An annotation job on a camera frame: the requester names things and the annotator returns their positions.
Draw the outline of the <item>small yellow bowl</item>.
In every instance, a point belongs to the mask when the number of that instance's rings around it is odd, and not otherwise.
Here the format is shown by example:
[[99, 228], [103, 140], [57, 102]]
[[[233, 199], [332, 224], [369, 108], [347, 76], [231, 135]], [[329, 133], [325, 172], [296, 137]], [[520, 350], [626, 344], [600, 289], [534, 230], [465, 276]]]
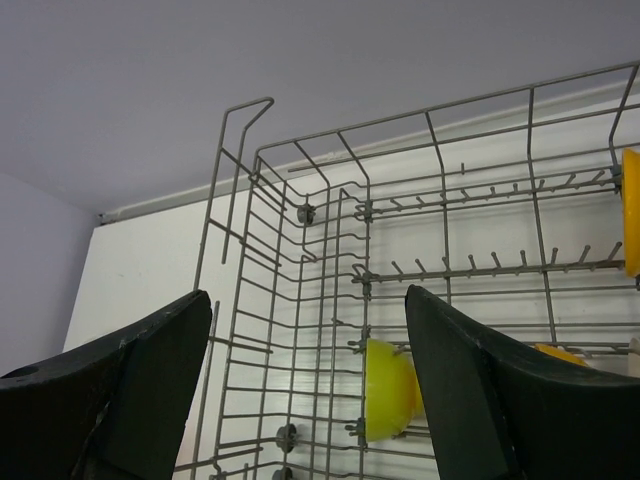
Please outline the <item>small yellow bowl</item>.
[[558, 348], [549, 344], [535, 343], [534, 349], [565, 362], [589, 368], [589, 364], [585, 360], [578, 357], [577, 355], [563, 350], [562, 348]]

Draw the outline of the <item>white round bowl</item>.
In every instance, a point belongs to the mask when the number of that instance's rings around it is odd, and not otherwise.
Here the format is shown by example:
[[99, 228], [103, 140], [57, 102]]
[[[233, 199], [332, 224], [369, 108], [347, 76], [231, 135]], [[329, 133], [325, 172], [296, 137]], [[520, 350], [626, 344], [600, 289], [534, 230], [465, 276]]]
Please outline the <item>white round bowl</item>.
[[640, 378], [640, 339], [638, 337], [633, 337], [629, 342], [627, 374], [631, 377]]

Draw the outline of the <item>large yellow bowl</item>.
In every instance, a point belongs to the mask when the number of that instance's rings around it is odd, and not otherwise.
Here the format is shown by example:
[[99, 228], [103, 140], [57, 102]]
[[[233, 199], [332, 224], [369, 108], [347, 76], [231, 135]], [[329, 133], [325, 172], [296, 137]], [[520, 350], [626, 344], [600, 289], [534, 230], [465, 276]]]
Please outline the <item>large yellow bowl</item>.
[[622, 204], [625, 271], [638, 277], [640, 270], [640, 158], [632, 149], [623, 151]]

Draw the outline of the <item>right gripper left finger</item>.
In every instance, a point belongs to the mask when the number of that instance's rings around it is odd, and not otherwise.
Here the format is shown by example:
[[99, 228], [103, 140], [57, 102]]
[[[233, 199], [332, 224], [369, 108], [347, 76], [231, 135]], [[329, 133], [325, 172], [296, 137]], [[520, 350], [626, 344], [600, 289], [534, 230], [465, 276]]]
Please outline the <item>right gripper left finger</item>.
[[196, 290], [3, 375], [2, 478], [171, 478], [211, 322]]

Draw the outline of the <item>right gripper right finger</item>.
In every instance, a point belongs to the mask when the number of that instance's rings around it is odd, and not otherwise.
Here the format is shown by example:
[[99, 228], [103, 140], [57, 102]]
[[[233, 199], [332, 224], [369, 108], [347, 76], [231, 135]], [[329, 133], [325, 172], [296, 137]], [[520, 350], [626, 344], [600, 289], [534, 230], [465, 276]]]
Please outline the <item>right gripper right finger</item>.
[[440, 478], [638, 478], [638, 379], [542, 353], [417, 285], [405, 314]]

